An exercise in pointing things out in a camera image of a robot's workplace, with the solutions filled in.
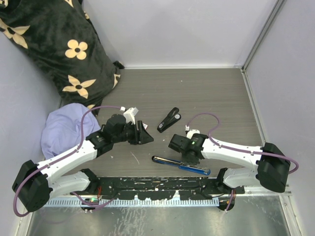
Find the blue stapler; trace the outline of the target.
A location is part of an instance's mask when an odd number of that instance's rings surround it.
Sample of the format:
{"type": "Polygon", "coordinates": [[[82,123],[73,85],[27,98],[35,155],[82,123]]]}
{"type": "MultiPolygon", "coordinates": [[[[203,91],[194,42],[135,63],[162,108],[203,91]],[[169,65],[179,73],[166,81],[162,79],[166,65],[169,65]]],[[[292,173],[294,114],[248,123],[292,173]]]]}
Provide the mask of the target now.
{"type": "Polygon", "coordinates": [[[192,173],[196,173],[196,174],[200,174],[200,175],[209,176],[211,173],[209,168],[200,167],[200,166],[196,166],[196,165],[184,164],[183,162],[178,161],[178,160],[172,160],[172,159],[162,158],[162,157],[158,157],[158,156],[152,156],[152,161],[155,163],[159,163],[159,164],[175,166],[175,167],[178,167],[178,169],[180,169],[180,170],[184,170],[184,171],[188,171],[188,172],[192,172],[192,173]]]}

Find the black stapler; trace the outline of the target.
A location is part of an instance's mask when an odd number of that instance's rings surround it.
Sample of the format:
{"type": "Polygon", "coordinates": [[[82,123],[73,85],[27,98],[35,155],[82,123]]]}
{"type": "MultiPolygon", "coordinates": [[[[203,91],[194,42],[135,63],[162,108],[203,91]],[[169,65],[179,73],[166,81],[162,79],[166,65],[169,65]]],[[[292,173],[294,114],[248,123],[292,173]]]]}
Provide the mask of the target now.
{"type": "Polygon", "coordinates": [[[157,126],[157,131],[159,133],[164,132],[169,127],[178,122],[182,116],[179,114],[179,108],[174,107],[167,116],[162,120],[162,122],[157,126]]]}

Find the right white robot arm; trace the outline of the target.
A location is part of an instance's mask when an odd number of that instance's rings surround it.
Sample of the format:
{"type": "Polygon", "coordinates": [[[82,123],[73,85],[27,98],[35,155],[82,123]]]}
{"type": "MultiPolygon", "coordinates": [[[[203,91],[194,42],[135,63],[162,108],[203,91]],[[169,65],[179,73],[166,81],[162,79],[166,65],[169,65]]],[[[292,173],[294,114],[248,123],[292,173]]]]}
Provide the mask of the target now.
{"type": "Polygon", "coordinates": [[[286,189],[291,161],[272,143],[263,147],[242,146],[190,131],[186,136],[175,134],[168,146],[180,153],[188,165],[196,165],[203,159],[239,165],[237,169],[220,169],[216,181],[220,193],[229,193],[240,186],[260,185],[276,193],[286,189]]]}

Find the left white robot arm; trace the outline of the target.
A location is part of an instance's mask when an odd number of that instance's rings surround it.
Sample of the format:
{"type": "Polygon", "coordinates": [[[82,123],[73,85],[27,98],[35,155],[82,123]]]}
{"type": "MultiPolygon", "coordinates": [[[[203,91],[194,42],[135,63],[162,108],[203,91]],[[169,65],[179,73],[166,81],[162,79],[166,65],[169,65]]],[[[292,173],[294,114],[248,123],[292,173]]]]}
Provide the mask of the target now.
{"type": "Polygon", "coordinates": [[[91,170],[66,173],[111,151],[116,143],[144,145],[153,141],[142,121],[127,121],[123,115],[112,115],[98,131],[64,153],[38,163],[32,160],[23,163],[12,185],[14,201],[21,201],[27,212],[34,212],[63,194],[84,191],[92,195],[98,190],[99,179],[91,170]]]}

